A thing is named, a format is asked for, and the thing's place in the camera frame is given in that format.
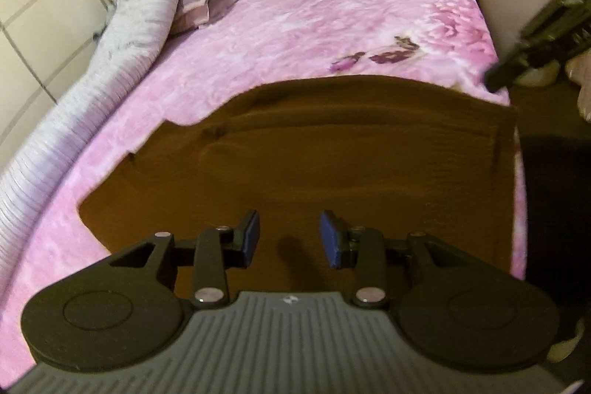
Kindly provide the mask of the brown knit sweater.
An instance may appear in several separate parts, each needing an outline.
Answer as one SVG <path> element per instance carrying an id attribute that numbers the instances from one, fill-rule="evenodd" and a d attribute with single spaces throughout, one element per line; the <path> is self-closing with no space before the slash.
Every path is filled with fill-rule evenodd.
<path id="1" fill-rule="evenodd" d="M 347 76 L 264 85 L 195 125 L 161 124 L 80 204 L 109 251 L 260 217 L 232 293 L 335 291 L 325 210 L 403 239 L 423 231 L 502 270 L 513 250 L 513 110 L 435 85 Z"/>

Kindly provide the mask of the pink floral bed blanket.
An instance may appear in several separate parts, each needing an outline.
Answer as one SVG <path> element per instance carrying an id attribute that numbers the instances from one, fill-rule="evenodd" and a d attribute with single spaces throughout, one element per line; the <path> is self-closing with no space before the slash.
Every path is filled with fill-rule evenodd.
<path id="1" fill-rule="evenodd" d="M 22 309 L 46 285 L 101 259 L 78 203 L 163 121 L 193 124 L 261 84 L 378 74 L 436 84 L 497 104 L 482 73 L 496 52 L 476 0 L 238 0 L 211 26 L 166 40 L 135 89 L 63 177 L 1 286 L 1 383 L 33 365 Z"/>

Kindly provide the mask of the grey striped duvet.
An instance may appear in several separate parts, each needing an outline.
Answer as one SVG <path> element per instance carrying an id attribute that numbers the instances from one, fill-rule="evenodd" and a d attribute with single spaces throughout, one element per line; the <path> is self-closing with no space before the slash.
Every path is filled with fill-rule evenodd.
<path id="1" fill-rule="evenodd" d="M 160 54 L 178 0 L 117 0 L 86 72 L 39 122 L 1 175 L 1 286 L 86 145 Z"/>

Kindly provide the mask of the white wardrobe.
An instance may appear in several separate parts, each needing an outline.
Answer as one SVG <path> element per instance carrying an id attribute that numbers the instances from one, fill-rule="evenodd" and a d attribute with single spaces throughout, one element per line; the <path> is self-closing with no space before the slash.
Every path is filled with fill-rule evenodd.
<path id="1" fill-rule="evenodd" d="M 1 162 L 85 72 L 109 0 L 1 0 Z"/>

